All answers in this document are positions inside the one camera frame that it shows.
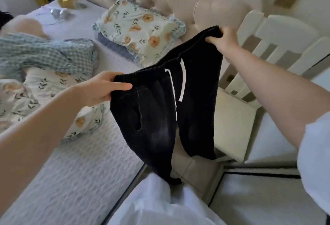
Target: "person lying on bed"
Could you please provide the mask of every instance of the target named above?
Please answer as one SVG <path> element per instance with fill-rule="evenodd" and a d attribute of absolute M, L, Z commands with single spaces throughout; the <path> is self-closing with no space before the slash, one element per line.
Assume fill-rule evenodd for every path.
<path fill-rule="evenodd" d="M 244 50 L 232 28 L 221 30 L 222 38 L 207 37 L 206 41 L 235 66 L 278 129 L 299 149 L 298 169 L 304 188 L 330 213 L 330 92 Z M 113 90 L 132 88 L 129 83 L 112 82 L 117 74 L 105 71 L 64 90 L 0 135 L 0 216 L 39 172 L 83 106 L 110 100 Z M 224 224 L 187 188 L 176 205 L 169 202 L 168 194 L 169 185 L 151 174 L 133 190 L 110 223 Z"/>

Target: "yellow tissue box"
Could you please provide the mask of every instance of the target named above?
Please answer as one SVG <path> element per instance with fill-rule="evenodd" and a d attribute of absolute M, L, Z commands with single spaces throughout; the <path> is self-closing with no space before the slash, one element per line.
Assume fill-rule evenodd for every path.
<path fill-rule="evenodd" d="M 75 9 L 75 0 L 57 0 L 61 8 Z"/>

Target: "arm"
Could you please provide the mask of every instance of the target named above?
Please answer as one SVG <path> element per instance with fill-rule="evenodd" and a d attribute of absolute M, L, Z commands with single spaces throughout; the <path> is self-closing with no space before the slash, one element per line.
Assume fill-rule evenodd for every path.
<path fill-rule="evenodd" d="M 305 126 L 330 111 L 330 92 L 244 50 L 233 28 L 221 31 L 223 37 L 206 41 L 233 64 L 281 133 L 299 148 Z"/>
<path fill-rule="evenodd" d="M 39 172 L 84 106 L 110 100 L 113 90 L 132 88 L 130 83 L 112 82 L 117 74 L 105 71 L 69 87 L 0 134 L 0 217 Z"/>

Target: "floor tile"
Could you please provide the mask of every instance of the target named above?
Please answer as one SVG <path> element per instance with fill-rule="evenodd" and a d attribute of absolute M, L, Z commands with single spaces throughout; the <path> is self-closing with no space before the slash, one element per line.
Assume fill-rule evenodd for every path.
<path fill-rule="evenodd" d="M 176 131 L 174 150 L 172 154 L 172 168 L 175 172 L 177 172 L 180 176 L 183 176 L 184 172 L 187 170 L 192 157 L 188 156 L 188 154 L 184 151 L 182 147 L 179 130 Z"/>
<path fill-rule="evenodd" d="M 215 160 L 194 156 L 183 174 L 183 178 L 204 193 L 213 181 L 219 166 L 220 164 Z"/>
<path fill-rule="evenodd" d="M 202 192 L 200 192 L 197 188 L 195 188 L 194 186 L 192 186 L 189 182 L 187 182 L 183 177 L 181 177 L 178 173 L 176 173 L 173 170 L 171 172 L 171 177 L 173 177 L 173 178 L 180 178 L 182 180 L 183 184 L 190 185 L 190 187 L 193 189 L 193 191 L 195 192 L 195 194 L 199 198 L 202 198 L 203 197 L 203 193 Z M 174 192 L 174 191 L 177 191 L 180 188 L 182 188 L 182 185 L 171 186 L 171 193 Z"/>

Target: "hand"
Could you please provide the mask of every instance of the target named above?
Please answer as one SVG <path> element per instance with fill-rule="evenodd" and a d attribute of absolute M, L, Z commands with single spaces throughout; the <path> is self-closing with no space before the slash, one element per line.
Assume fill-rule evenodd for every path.
<path fill-rule="evenodd" d="M 125 82 L 113 82 L 116 75 L 122 75 L 121 72 L 103 71 L 88 81 L 77 84 L 80 91 L 80 97 L 84 106 L 95 106 L 104 101 L 111 100 L 111 91 L 129 90 L 132 84 Z"/>
<path fill-rule="evenodd" d="M 217 50 L 230 60 L 230 52 L 239 48 L 236 30 L 232 27 L 221 27 L 223 36 L 221 38 L 206 37 L 205 41 L 214 44 Z"/>

